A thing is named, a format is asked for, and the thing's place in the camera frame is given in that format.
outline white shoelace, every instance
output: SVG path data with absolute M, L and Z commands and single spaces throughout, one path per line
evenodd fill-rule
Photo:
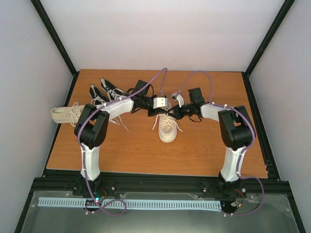
M 75 125 L 75 120 L 78 122 L 78 114 L 80 114 L 81 112 L 80 112 L 80 108 L 75 108 L 75 107 L 77 107 L 79 105 L 79 103 L 78 102 L 75 102 L 73 105 L 72 105 L 72 107 L 70 108 L 70 111 L 69 111 L 69 115 L 70 115 L 70 125 L 72 125 L 73 127 L 75 127 L 76 125 Z
M 151 131 L 154 130 L 154 128 L 155 128 L 155 126 L 156 126 L 156 123 L 157 123 L 157 119 L 158 119 L 158 117 L 159 117 L 160 115 L 161 115 L 161 114 L 156 115 L 155 124 L 154 124 L 154 126 L 152 127 L 152 130 L 151 130 Z M 174 121 L 174 120 L 169 119 L 169 118 L 167 117 L 166 114 L 165 114 L 165 119 L 164 119 L 163 121 L 164 121 L 163 125 L 172 125 L 172 122 L 174 122 L 174 124 L 176 125 L 177 129 L 179 129 L 181 132 L 183 132 L 183 131 L 179 128 L 177 122 Z
M 95 97 L 94 99 L 91 100 L 91 104 L 95 105 L 95 101 L 99 100 L 102 104 L 105 103 L 105 101 L 100 98 L 99 96 Z M 120 116 L 118 116 L 118 118 L 120 119 L 121 124 L 123 125 L 123 127 L 129 132 L 129 130 L 127 129 L 127 127 L 123 124 L 122 119 Z M 116 125 L 121 125 L 117 119 L 113 118 L 112 120 L 110 120 L 111 123 L 114 123 Z
M 115 92 L 115 90 L 118 90 L 118 91 L 121 91 L 121 92 L 123 92 L 122 90 L 120 90 L 120 89 L 118 89 L 118 88 L 115 88 L 115 89 L 113 89 L 113 90 L 109 90 L 108 91 L 108 97 L 109 97 L 109 99 L 110 99 L 110 96 L 112 96 L 113 97 L 113 100 L 115 100 L 116 98 L 119 98 L 120 97 L 120 95 L 118 94 L 118 93 L 116 93 Z
M 95 105 L 95 101 L 99 100 L 101 102 L 101 104 L 104 104 L 105 101 L 100 98 L 99 96 L 95 97 L 94 99 L 91 100 L 91 104 Z
M 127 127 L 123 124 L 121 117 L 118 116 L 118 118 L 119 118 L 121 124 L 123 125 L 123 127 L 129 132 L 129 130 L 127 129 Z M 118 122 L 118 120 L 117 120 L 116 118 L 113 118 L 110 122 L 111 122 L 111 123 L 114 123 L 114 124 L 116 124 L 116 125 L 121 125 L 121 124 Z

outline wooden board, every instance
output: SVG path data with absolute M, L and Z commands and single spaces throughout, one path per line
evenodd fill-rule
M 149 81 L 158 71 L 154 70 L 96 70 L 80 72 L 69 106 L 90 102 L 91 84 L 101 90 L 101 78 L 111 81 L 116 87 L 127 90 L 135 87 L 138 79 Z M 169 71 L 164 92 L 167 96 L 179 90 L 190 71 Z M 213 81 L 213 101 L 230 106 L 244 105 L 251 116 L 242 75 L 239 72 L 210 72 Z M 159 93 L 162 76 L 153 82 L 155 93 Z M 195 74 L 181 93 L 189 103 L 187 90 L 200 87 L 208 101 L 209 82 L 204 74 Z M 109 172 L 148 174 L 174 174 L 190 176 L 218 176 L 225 159 L 225 146 L 221 139 L 219 123 L 209 119 L 192 122 L 187 117 L 178 121 L 176 139 L 163 143 L 158 136 L 158 127 L 152 132 L 156 117 L 147 117 L 147 111 L 123 114 L 123 126 L 109 123 L 107 136 L 100 150 L 100 169 Z M 81 170 L 81 152 L 73 127 L 60 127 L 47 169 Z M 259 142 L 246 153 L 242 166 L 243 176 L 267 178 Z

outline black frame edge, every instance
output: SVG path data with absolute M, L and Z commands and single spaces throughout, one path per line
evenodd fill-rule
M 81 184 L 79 171 L 48 170 L 46 177 L 35 178 L 26 200 L 24 209 L 18 221 L 15 233 L 22 230 L 34 191 L 75 191 L 80 190 Z M 217 177 L 191 177 L 169 175 L 144 175 L 128 173 L 101 172 L 100 179 L 105 182 L 105 187 L 110 196 L 119 196 L 126 192 L 189 192 L 205 198 L 216 200 L 233 200 L 223 198 L 215 193 L 204 192 L 204 184 L 213 183 Z M 292 190 L 288 182 L 276 179 L 261 179 L 266 194 L 285 194 L 288 197 L 299 232 L 305 232 L 299 211 L 297 209 Z M 261 187 L 257 180 L 248 179 L 243 181 L 247 193 L 261 193 Z
M 276 31 L 278 30 L 279 26 L 283 22 L 283 19 L 287 15 L 288 11 L 292 7 L 295 0 L 285 0 L 282 7 L 280 8 L 278 14 L 276 15 L 274 21 L 272 22 L 266 36 L 263 38 L 259 48 L 257 49 L 252 61 L 248 65 L 245 73 L 247 77 L 251 75 L 255 66 L 257 65 L 258 61 L 260 60 L 261 56 L 265 52 L 266 48 L 268 47 L 270 41 L 272 40 L 273 36 L 275 35 Z
M 263 125 L 259 108 L 255 99 L 252 85 L 247 77 L 246 73 L 242 72 L 242 77 L 245 85 L 246 94 L 248 97 L 249 105 L 251 107 L 253 119 L 255 122 L 255 128 L 257 131 L 257 137 L 259 140 L 262 156 L 267 166 L 268 178 L 280 179 L 280 175 L 277 170 L 276 162 L 273 157 L 273 153 L 270 147 L 270 143 L 267 137 L 265 127 Z
M 76 73 L 73 75 L 73 78 L 72 78 L 72 81 L 71 81 L 71 84 L 70 84 L 70 88 L 69 88 L 69 91 L 68 91 L 68 94 L 67 94 L 67 97 L 66 97 L 64 106 L 68 106 L 68 104 L 69 104 L 69 101 L 70 101 L 72 92 L 73 92 L 73 90 L 74 90 L 74 87 L 75 87 L 76 82 L 77 82 L 78 77 L 79 77 L 79 73 L 80 73 L 80 72 L 78 71 L 78 72 L 76 72 Z M 52 150 L 53 150 L 53 147 L 54 147 L 54 144 L 55 144 L 55 141 L 56 141 L 56 138 L 57 138 L 57 135 L 58 135 L 60 126 L 61 126 L 61 124 L 58 124 L 58 125 L 57 125 L 56 131 L 55 131 L 55 134 L 54 134 L 54 138 L 53 138 L 53 141 L 52 141 L 52 144 L 51 144 L 51 148 L 50 148 L 50 151 L 49 151 L 47 160 L 46 160 L 45 165 L 44 165 L 44 170 L 43 170 L 42 176 L 45 176 L 45 174 L 46 174 L 46 171 L 47 171 L 47 168 L 46 168 L 46 167 L 47 167 L 47 164 L 48 164 L 50 155 L 51 155 L 51 153 L 52 153 Z
M 60 52 L 61 56 L 63 57 L 68 69 L 70 70 L 71 74 L 74 76 L 77 73 L 77 70 L 75 69 L 62 41 L 60 40 L 52 22 L 50 21 L 50 18 L 48 14 L 46 13 L 42 3 L 40 0 L 31 0 L 35 10 L 37 11 L 38 15 L 40 16 L 44 26 L 48 30 L 52 40 L 54 41 L 54 44 L 56 45 L 58 51 Z

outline black and white sneaker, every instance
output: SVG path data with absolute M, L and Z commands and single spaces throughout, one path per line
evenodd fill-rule
M 107 93 L 108 98 L 110 101 L 115 100 L 119 98 L 121 95 L 123 95 L 124 91 L 122 91 L 119 88 L 116 88 L 111 82 L 101 79 L 102 81 L 102 89 Z
M 94 87 L 94 85 L 91 85 L 91 87 L 89 89 L 89 94 L 90 94 L 90 96 L 92 98 L 91 104 L 102 105 L 104 103 L 109 102 L 109 99 L 106 96 L 104 96 L 103 93 L 100 92 L 100 90 L 98 88 Z M 128 131 L 127 127 L 123 124 L 121 117 L 118 116 L 118 118 L 119 118 L 121 124 L 123 125 L 123 127 Z M 114 123 L 116 125 L 121 125 L 119 123 L 119 121 L 117 119 L 115 119 L 115 118 L 110 120 L 110 122 Z
M 92 98 L 91 104 L 100 105 L 109 102 L 109 99 L 104 96 L 98 88 L 94 87 L 94 85 L 91 85 L 89 89 L 89 94 Z

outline gray wall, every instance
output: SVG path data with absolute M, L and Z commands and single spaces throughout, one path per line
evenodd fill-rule
M 78 69 L 245 71 L 284 0 L 42 0 Z
M 71 75 L 29 0 L 0 3 L 0 232 L 12 233 L 41 176 Z
M 281 178 L 311 232 L 311 4 L 298 0 L 250 80 Z

